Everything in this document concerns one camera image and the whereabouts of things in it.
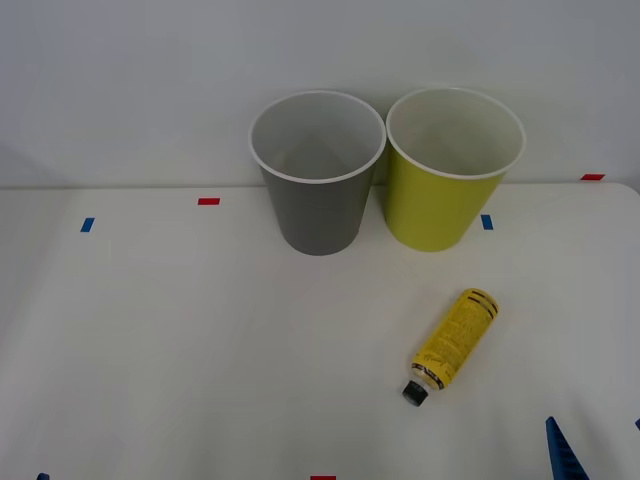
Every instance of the blue object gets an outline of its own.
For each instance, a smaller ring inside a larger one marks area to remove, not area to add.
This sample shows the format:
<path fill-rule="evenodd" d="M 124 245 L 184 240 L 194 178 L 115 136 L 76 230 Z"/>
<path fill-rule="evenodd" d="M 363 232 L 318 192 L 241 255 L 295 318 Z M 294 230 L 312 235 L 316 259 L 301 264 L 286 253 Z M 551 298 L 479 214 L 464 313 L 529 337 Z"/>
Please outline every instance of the blue object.
<path fill-rule="evenodd" d="M 93 227 L 94 217 L 87 217 L 84 219 L 84 223 L 82 224 L 82 228 L 80 229 L 81 233 L 89 233 L 91 231 L 91 227 Z"/>
<path fill-rule="evenodd" d="M 547 418 L 547 442 L 554 480 L 589 480 L 553 417 Z"/>
<path fill-rule="evenodd" d="M 491 221 L 491 215 L 480 215 L 482 220 L 482 226 L 485 230 L 493 230 L 493 222 Z"/>

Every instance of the yellow tube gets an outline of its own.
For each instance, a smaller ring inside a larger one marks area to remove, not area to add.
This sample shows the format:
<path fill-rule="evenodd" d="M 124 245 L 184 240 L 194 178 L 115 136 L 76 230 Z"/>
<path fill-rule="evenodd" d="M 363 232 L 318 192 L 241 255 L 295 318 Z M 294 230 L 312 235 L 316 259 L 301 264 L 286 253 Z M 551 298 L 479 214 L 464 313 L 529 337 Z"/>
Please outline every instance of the yellow tube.
<path fill-rule="evenodd" d="M 470 288 L 462 292 L 436 331 L 413 357 L 413 379 L 402 395 L 420 406 L 428 391 L 446 388 L 480 338 L 498 316 L 498 304 L 487 292 Z"/>

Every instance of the white table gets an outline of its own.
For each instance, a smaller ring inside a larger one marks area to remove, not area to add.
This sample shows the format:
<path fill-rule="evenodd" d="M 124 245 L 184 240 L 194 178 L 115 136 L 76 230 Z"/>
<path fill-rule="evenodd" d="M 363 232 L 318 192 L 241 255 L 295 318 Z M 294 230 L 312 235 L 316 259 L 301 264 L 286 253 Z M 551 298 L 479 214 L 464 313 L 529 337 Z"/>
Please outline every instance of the white table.
<path fill-rule="evenodd" d="M 640 197 L 505 185 L 495 230 L 424 254 L 381 193 L 318 258 L 262 188 L 0 192 L 1 478 L 539 480 L 550 415 L 592 480 L 640 478 Z M 501 314 L 415 408 L 409 359 L 470 286 Z"/>

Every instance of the tape marker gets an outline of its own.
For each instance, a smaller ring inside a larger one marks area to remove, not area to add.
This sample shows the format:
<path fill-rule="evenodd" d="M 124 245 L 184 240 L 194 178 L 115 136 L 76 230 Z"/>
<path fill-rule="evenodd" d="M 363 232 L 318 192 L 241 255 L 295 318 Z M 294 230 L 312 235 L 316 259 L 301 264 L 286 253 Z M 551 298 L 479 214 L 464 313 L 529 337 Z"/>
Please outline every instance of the tape marker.
<path fill-rule="evenodd" d="M 81 233 L 89 233 L 91 231 L 91 227 L 93 227 L 94 217 L 87 217 L 84 219 L 84 223 L 82 224 L 82 228 L 80 229 Z"/>
<path fill-rule="evenodd" d="M 580 180 L 587 180 L 591 182 L 599 182 L 604 178 L 604 173 L 586 173 Z"/>
<path fill-rule="evenodd" d="M 219 198 L 199 198 L 198 199 L 198 205 L 220 205 L 220 199 Z"/>
<path fill-rule="evenodd" d="M 480 215 L 482 220 L 482 227 L 485 230 L 493 230 L 493 222 L 491 221 L 491 215 Z"/>

